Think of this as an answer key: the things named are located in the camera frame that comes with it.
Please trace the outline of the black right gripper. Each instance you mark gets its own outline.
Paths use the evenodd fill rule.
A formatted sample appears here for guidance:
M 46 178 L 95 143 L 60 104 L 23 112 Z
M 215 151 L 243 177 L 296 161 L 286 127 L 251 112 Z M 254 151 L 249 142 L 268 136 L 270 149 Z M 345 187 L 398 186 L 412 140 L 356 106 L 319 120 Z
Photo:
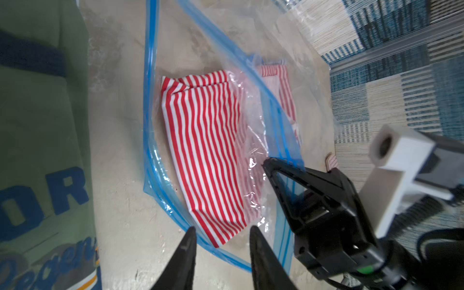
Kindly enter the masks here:
M 277 158 L 266 159 L 263 169 L 295 234 L 296 258 L 317 279 L 342 273 L 369 279 L 396 266 L 398 244 L 375 236 L 354 184 L 340 170 Z

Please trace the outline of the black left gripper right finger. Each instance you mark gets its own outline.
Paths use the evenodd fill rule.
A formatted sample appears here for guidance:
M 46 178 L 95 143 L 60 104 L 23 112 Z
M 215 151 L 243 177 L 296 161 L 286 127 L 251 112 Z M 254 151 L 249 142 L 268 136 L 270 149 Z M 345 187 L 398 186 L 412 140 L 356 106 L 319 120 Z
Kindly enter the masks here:
M 297 290 L 255 225 L 250 228 L 250 257 L 255 290 Z

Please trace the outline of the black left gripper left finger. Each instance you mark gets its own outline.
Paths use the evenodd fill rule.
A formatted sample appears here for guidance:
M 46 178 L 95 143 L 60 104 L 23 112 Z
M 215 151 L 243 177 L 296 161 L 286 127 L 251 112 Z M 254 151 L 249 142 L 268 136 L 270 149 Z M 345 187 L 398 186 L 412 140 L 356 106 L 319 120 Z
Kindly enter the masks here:
M 196 229 L 190 227 L 151 290 L 192 290 L 196 249 Z

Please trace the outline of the red white striped tank top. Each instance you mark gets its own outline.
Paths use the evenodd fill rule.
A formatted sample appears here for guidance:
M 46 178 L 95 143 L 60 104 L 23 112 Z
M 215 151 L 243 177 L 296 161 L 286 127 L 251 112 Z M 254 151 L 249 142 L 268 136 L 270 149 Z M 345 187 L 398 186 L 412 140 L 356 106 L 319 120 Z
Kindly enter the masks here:
M 194 221 L 219 248 L 263 215 L 269 157 L 302 165 L 285 64 L 258 68 L 272 97 L 230 71 L 161 80 L 161 110 L 177 179 Z

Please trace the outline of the clear vacuum bag blue zip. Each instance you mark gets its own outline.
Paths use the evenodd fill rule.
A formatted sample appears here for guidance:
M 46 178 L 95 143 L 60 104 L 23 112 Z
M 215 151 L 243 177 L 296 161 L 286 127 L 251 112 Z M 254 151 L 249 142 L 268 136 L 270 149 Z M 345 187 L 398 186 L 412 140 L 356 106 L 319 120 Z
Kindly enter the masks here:
M 253 225 L 261 228 L 283 268 L 291 269 L 294 235 L 289 223 L 265 175 L 263 215 L 223 246 L 211 245 L 188 211 L 177 179 L 161 110 L 161 80 L 226 70 L 244 77 L 247 92 L 272 97 L 258 68 L 285 64 L 303 164 L 287 161 L 324 171 L 325 158 L 334 150 L 329 67 L 301 33 L 305 23 L 287 1 L 147 2 L 144 190 L 182 230 L 196 228 L 199 246 L 247 272 L 251 271 L 248 240 Z

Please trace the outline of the green patterned garment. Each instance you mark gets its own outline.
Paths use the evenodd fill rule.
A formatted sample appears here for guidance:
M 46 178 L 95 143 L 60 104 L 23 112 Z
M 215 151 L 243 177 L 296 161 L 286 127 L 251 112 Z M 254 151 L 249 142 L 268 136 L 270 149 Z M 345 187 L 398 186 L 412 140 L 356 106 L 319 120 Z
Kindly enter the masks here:
M 77 1 L 1 2 L 1 288 L 102 288 Z

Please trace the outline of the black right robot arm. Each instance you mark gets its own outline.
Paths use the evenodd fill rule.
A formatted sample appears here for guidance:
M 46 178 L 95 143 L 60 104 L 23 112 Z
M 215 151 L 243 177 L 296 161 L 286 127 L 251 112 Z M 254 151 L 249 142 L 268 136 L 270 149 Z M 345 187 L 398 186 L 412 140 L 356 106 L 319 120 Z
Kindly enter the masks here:
M 359 289 L 461 290 L 464 231 L 423 234 L 411 254 L 392 235 L 377 238 L 351 180 L 338 169 L 321 172 L 268 158 L 263 163 L 291 231 L 294 255 L 316 278 L 333 287 L 349 274 Z

